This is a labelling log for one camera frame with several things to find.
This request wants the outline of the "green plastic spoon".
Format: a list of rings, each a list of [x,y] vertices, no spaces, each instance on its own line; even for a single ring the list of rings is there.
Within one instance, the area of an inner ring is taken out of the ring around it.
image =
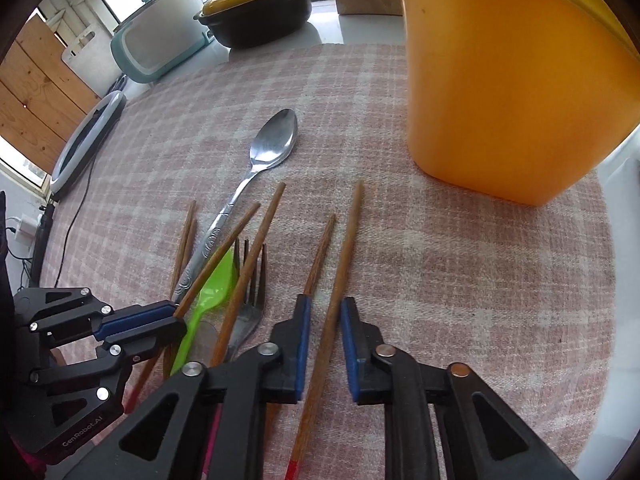
[[[180,342],[169,374],[177,373],[189,361],[208,363],[210,352],[218,338],[210,315],[228,304],[238,281],[239,266],[239,244],[235,243],[209,275],[198,294],[195,306],[191,308],[186,320],[186,334]]]

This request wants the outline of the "metal spoon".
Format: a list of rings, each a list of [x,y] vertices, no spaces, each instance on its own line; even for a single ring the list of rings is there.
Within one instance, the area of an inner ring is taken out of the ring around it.
[[[248,168],[243,180],[236,187],[227,203],[221,208],[214,221],[205,232],[202,240],[193,251],[186,267],[182,271],[171,301],[178,304],[204,269],[205,263],[213,255],[220,233],[231,216],[235,203],[258,174],[276,168],[285,162],[294,150],[298,137],[298,120],[294,110],[284,108],[274,114],[260,128],[248,150]]]

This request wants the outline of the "brown wooden plank panel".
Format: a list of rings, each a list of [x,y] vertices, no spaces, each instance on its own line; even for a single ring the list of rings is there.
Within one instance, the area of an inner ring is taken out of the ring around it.
[[[62,60],[62,42],[38,15],[1,62],[1,136],[51,172],[66,142],[100,98]]]

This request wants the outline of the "white cutting board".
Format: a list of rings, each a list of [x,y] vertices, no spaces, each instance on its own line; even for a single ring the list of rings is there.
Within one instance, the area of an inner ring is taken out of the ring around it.
[[[111,36],[96,25],[83,30],[63,50],[61,58],[98,96],[105,96],[122,74],[111,52]]]

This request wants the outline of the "white teal canister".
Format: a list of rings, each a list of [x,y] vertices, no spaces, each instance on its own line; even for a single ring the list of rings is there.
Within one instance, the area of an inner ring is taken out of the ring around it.
[[[117,66],[148,84],[207,47],[207,28],[194,18],[202,6],[202,0],[147,1],[114,31],[110,47]]]

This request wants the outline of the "metal fork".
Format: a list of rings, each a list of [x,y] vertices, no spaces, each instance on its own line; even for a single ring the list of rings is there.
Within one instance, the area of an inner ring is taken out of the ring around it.
[[[224,362],[231,362],[238,354],[242,344],[253,335],[264,315],[266,302],[267,254],[262,244],[259,263],[253,271],[250,284],[243,295],[243,304],[233,325]]]

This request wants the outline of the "white power adapter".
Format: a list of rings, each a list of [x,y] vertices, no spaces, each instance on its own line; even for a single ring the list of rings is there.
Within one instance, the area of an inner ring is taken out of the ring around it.
[[[28,214],[22,214],[21,217],[10,217],[9,224],[14,231],[14,240],[26,247],[34,246],[39,222],[40,217],[32,218]]]

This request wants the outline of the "wooden chopstick red tip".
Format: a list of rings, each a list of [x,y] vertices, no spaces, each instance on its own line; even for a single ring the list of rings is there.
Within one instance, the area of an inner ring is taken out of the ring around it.
[[[338,258],[329,307],[328,310],[326,310],[326,319],[322,327],[319,348],[316,358],[314,359],[314,370],[311,374],[303,413],[299,419],[292,453],[288,460],[288,468],[286,468],[284,477],[285,480],[295,480],[299,477],[299,469],[300,466],[302,466],[307,446],[311,439],[312,430],[314,430],[314,421],[320,408],[326,376],[328,376],[329,373],[338,317],[340,316],[340,303],[348,284],[349,269],[355,250],[363,195],[363,180],[359,180],[356,183],[354,194],[352,194],[352,206],[350,206],[340,258]]]

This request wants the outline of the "orange plastic utensil holder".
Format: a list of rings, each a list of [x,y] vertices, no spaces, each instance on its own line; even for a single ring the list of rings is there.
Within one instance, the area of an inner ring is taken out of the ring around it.
[[[402,0],[408,150],[436,179],[548,203],[639,122],[639,53],[603,0]]]

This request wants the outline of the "black pot yellow lid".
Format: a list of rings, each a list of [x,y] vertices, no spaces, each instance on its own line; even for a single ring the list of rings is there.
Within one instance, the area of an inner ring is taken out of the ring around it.
[[[208,0],[194,20],[230,49],[249,49],[291,35],[308,21],[311,0]]]

